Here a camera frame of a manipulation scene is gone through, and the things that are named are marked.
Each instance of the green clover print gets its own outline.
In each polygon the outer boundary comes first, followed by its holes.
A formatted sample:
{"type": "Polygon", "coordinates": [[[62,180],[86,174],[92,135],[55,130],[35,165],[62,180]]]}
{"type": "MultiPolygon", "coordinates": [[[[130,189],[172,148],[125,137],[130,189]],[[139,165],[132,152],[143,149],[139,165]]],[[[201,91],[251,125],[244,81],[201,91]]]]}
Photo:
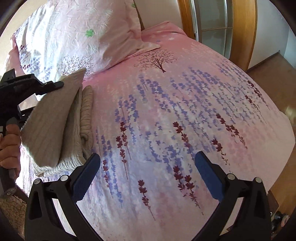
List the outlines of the green clover print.
{"type": "Polygon", "coordinates": [[[87,30],[86,31],[86,34],[85,34],[85,36],[86,37],[92,37],[92,36],[94,36],[95,35],[95,32],[94,32],[94,30],[93,29],[90,29],[90,30],[87,30]]]}

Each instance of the silver screw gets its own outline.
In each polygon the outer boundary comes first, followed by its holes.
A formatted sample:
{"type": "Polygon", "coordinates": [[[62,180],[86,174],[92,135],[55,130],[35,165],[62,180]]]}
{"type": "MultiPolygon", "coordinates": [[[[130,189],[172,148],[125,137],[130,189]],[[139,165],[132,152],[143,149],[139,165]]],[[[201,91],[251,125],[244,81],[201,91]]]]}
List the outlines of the silver screw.
{"type": "Polygon", "coordinates": [[[255,180],[256,180],[257,183],[261,183],[262,182],[262,179],[259,178],[259,177],[256,177],[255,180]]]}
{"type": "Polygon", "coordinates": [[[228,178],[229,180],[234,180],[234,179],[235,179],[235,175],[233,175],[232,173],[229,173],[229,174],[227,175],[227,178],[228,178]]]}
{"type": "Polygon", "coordinates": [[[40,183],[40,179],[39,178],[35,179],[34,184],[39,184],[39,183],[40,183]]]}
{"type": "Polygon", "coordinates": [[[61,181],[62,182],[67,181],[67,180],[68,180],[68,176],[67,175],[61,176],[61,181]]]}

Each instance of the brown floor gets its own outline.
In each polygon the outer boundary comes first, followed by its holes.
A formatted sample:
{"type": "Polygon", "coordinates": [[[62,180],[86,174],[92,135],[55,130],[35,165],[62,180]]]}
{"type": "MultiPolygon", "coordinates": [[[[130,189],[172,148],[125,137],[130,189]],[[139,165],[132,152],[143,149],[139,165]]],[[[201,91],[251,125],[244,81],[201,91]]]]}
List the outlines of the brown floor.
{"type": "MultiPolygon", "coordinates": [[[[247,72],[285,113],[288,106],[296,108],[296,69],[276,54],[247,72]]],[[[296,120],[293,124],[296,134],[296,120]]],[[[296,207],[296,147],[271,191],[282,213],[291,215],[296,207]]]]}

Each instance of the blue gripper pad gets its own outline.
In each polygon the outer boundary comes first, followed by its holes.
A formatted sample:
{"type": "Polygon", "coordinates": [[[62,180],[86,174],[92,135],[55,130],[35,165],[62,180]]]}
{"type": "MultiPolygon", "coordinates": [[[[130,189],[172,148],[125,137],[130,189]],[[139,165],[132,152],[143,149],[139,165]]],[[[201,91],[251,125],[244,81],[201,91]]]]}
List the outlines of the blue gripper pad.
{"type": "Polygon", "coordinates": [[[100,156],[93,153],[83,166],[75,168],[70,175],[71,197],[74,203],[82,200],[101,165],[100,156]]]}
{"type": "Polygon", "coordinates": [[[196,153],[194,163],[212,197],[221,202],[224,198],[223,184],[212,169],[210,160],[200,151],[196,153]]]}

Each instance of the bedsheet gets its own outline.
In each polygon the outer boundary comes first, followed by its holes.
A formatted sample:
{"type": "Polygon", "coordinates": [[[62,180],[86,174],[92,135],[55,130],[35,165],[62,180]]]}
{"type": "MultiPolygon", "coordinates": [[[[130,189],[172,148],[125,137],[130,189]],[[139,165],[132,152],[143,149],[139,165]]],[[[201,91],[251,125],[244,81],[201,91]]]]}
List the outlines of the bedsheet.
{"type": "MultiPolygon", "coordinates": [[[[102,163],[78,206],[104,240],[191,240],[218,205],[194,165],[198,151],[240,179],[261,177],[268,191],[295,139],[288,118],[226,58],[170,22],[142,39],[161,48],[83,83],[94,91],[102,163]]],[[[21,165],[18,185],[29,193],[32,163],[21,165]]]]}

